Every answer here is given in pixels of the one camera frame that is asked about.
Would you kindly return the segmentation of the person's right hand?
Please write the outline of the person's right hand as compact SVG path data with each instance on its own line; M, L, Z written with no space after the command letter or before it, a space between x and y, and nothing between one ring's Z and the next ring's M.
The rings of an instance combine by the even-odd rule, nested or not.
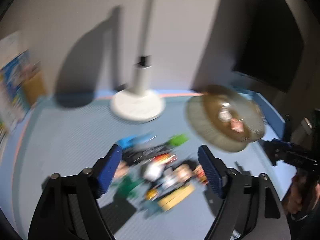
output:
M282 206L286 214L296 214L298 211L301 211L306 204L308 204L307 211L311 211L317 206L319 201L319 183L317 183L311 191L304 189L305 181L306 177L298 174L292 178L291 186L282 201ZM302 196L303 192L312 192L312 198L309 202L304 200Z

